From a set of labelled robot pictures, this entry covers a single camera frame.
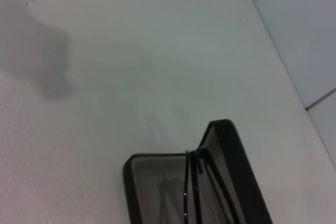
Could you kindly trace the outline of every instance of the open glasses case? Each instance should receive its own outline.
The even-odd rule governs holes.
[[[132,224],[272,224],[230,120],[211,122],[195,151],[132,155],[123,176]]]

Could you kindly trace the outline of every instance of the white surface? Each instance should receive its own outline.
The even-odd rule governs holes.
[[[309,115],[336,166],[336,93],[314,106]]]
[[[305,106],[336,87],[336,0],[254,0]]]
[[[251,0],[0,6],[1,223],[129,223],[127,158],[222,118],[275,224],[334,223],[336,173]]]

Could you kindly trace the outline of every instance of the white table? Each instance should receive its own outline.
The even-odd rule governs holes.
[[[336,173],[251,0],[0,0],[1,223],[129,223],[122,166],[235,122],[275,224]]]

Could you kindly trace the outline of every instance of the eyeglasses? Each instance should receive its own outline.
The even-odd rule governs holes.
[[[237,210],[230,196],[230,193],[223,181],[223,178],[218,171],[215,161],[212,155],[210,154],[209,150],[203,147],[200,147],[197,150],[192,151],[192,152],[186,152],[185,175],[184,175],[184,195],[183,195],[184,223],[189,224],[188,222],[189,220],[189,216],[188,216],[189,168],[191,170],[191,182],[192,182],[196,223],[197,224],[203,223],[200,191],[198,187],[198,174],[197,174],[197,170],[198,170],[198,173],[200,174],[204,173],[202,169],[201,161],[203,162],[206,175],[209,178],[212,189],[216,195],[217,201],[219,203],[219,207],[225,218],[225,222],[231,223],[231,224],[240,224]],[[227,212],[225,211],[225,207],[221,201],[221,195],[227,202],[228,210],[229,210],[229,214],[231,215],[231,218],[229,218]]]

